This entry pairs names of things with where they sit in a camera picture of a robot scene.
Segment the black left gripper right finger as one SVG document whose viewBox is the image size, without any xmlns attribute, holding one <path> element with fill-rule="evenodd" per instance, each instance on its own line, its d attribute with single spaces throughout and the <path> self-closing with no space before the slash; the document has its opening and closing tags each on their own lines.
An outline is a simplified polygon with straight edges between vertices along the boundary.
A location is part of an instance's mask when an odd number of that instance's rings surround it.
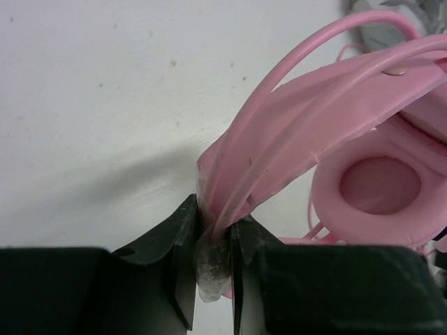
<svg viewBox="0 0 447 335">
<path fill-rule="evenodd" d="M 236 334 L 446 333 L 446 300 L 410 249 L 286 245 L 253 218 L 230 248 Z"/>
</svg>

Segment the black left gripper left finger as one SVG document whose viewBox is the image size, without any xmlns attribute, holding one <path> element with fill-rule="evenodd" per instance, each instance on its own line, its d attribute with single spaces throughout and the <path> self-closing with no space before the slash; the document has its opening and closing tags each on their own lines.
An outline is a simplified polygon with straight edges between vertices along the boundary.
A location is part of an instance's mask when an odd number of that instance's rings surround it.
<svg viewBox="0 0 447 335">
<path fill-rule="evenodd" d="M 1 249 L 2 334 L 186 334 L 193 327 L 195 195 L 131 243 Z"/>
</svg>

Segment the pink headphones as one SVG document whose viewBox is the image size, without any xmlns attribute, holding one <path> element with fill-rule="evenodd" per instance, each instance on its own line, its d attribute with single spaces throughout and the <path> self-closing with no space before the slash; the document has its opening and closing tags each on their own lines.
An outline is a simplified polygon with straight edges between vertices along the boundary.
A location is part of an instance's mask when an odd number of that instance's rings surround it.
<svg viewBox="0 0 447 335">
<path fill-rule="evenodd" d="M 331 38 L 385 22 L 404 41 L 285 76 Z M 227 229 L 313 170 L 303 242 L 446 251 L 446 36 L 403 15 L 355 13 L 302 41 L 261 81 L 197 162 L 200 298 L 231 295 Z"/>
</svg>

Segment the white grey headphones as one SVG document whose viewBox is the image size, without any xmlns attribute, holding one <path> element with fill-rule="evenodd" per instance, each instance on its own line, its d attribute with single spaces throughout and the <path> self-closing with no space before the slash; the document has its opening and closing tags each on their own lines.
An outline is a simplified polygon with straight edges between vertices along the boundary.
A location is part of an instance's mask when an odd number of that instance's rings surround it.
<svg viewBox="0 0 447 335">
<path fill-rule="evenodd" d="M 389 10 L 407 17 L 421 36 L 446 33 L 446 2 L 439 0 L 345 2 L 345 13 L 369 10 Z M 383 50 L 404 41 L 402 33 L 385 22 L 376 22 L 358 28 L 359 39 L 371 51 Z"/>
</svg>

